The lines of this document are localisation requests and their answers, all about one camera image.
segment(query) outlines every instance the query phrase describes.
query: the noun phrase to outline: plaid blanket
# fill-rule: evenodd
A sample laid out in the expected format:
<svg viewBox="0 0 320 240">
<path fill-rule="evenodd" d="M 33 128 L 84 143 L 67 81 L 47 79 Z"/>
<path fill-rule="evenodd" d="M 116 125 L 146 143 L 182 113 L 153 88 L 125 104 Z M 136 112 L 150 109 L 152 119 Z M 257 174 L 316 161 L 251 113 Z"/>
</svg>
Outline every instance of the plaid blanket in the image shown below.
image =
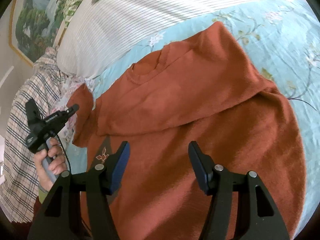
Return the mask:
<svg viewBox="0 0 320 240">
<path fill-rule="evenodd" d="M 29 134 L 25 103 L 32 97 L 43 116 L 60 98 L 61 84 L 67 76 L 57 67 L 57 52 L 47 48 L 34 68 L 37 73 L 17 92 L 8 120 L 4 149 L 5 182 L 0 186 L 0 207 L 10 221 L 28 222 L 33 217 L 33 205 L 38 196 L 38 176 L 33 154 L 26 148 Z"/>
</svg>

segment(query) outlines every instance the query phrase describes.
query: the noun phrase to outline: bed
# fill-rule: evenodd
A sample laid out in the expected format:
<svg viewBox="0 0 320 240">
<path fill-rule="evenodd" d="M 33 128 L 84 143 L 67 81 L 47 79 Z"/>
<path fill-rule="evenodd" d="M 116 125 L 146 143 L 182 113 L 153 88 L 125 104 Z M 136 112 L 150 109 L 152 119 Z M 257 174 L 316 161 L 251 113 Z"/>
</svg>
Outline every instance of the bed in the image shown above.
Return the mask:
<svg viewBox="0 0 320 240">
<path fill-rule="evenodd" d="M 295 111 L 307 166 L 297 235 L 320 202 L 320 23 L 306 0 L 100 0 L 94 4 L 83 0 L 63 35 L 56 58 L 51 51 L 54 56 L 48 68 L 61 71 L 63 79 L 55 83 L 56 97 L 50 98 L 48 108 L 42 107 L 43 114 L 48 114 L 58 100 L 59 87 L 67 75 L 93 79 L 93 95 L 98 98 L 132 63 L 215 21 L 224 23 L 260 73 L 277 84 Z M 17 95 L 23 95 L 24 89 Z M 13 116 L 7 130 L 7 182 L 1 185 L 0 207 L 9 220 L 28 221 L 37 180 L 31 154 L 21 141 L 27 132 L 25 116 L 19 118 L 22 123 Z M 10 132 L 11 126 L 18 135 Z M 73 173 L 86 170 L 86 149 L 70 144 L 67 154 Z"/>
</svg>

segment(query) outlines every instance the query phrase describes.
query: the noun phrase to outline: orange sweater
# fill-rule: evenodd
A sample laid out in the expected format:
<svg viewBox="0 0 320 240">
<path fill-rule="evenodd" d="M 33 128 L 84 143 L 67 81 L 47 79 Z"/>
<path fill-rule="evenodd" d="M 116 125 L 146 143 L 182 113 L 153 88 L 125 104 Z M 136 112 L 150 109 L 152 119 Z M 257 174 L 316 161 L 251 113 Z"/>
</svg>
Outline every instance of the orange sweater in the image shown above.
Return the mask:
<svg viewBox="0 0 320 240">
<path fill-rule="evenodd" d="M 199 238 L 210 197 L 199 189 L 188 158 L 193 140 L 232 172 L 256 171 L 293 235 L 306 180 L 295 116 L 222 23 L 145 56 L 96 100 L 93 111 L 85 87 L 68 105 L 73 103 L 80 105 L 74 143 L 88 147 L 88 167 L 122 141 L 130 143 L 122 187 L 110 206 L 121 239 Z M 106 149 L 97 152 L 103 141 Z M 229 238 L 235 221 L 236 206 Z"/>
</svg>

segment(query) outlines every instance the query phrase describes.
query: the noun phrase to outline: light blue floral sheet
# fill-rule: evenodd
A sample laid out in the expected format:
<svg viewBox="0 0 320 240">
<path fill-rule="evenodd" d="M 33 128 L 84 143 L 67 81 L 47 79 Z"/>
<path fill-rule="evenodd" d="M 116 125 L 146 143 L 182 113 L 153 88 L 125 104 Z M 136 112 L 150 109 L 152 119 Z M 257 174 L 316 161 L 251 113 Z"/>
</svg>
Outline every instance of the light blue floral sheet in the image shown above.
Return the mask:
<svg viewBox="0 0 320 240">
<path fill-rule="evenodd" d="M 172 41 L 181 41 L 208 28 L 215 21 L 225 24 L 260 73 L 277 84 L 297 116 L 307 165 L 307 193 L 298 233 L 320 201 L 320 23 L 305 1 L 261 0 L 241 4 L 148 36 L 96 79 L 94 98 L 104 93 L 132 63 Z M 68 152 L 73 155 L 69 157 L 72 170 L 85 171 L 86 155 L 79 154 L 74 146 Z"/>
</svg>

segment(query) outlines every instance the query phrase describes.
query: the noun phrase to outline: person's arm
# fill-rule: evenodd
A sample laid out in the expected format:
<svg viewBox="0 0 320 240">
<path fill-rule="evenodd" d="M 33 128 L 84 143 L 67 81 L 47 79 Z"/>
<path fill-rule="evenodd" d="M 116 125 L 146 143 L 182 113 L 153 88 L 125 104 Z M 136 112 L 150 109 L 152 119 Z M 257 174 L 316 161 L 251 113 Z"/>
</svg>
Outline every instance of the person's arm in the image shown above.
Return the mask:
<svg viewBox="0 0 320 240">
<path fill-rule="evenodd" d="M 59 175 L 63 171 L 67 170 L 66 159 L 65 156 L 62 154 L 62 148 L 58 145 L 57 139 L 51 138 L 50 144 L 52 145 L 52 148 L 48 151 L 48 156 L 55 156 L 56 158 L 50 163 L 49 170 L 51 170 L 53 174 Z M 41 203 L 43 203 L 45 197 L 47 196 L 48 192 L 53 186 L 52 181 L 50 180 L 42 166 L 42 161 L 46 156 L 46 150 L 42 150 L 41 152 L 38 152 L 34 155 L 34 162 L 39 179 L 39 196 L 36 198 L 36 202 L 33 206 L 33 220 L 36 217 L 38 211 L 40 210 Z M 14 226 L 16 233 L 21 237 L 21 239 L 27 239 L 32 222 L 12 222 L 11 224 Z"/>
</svg>

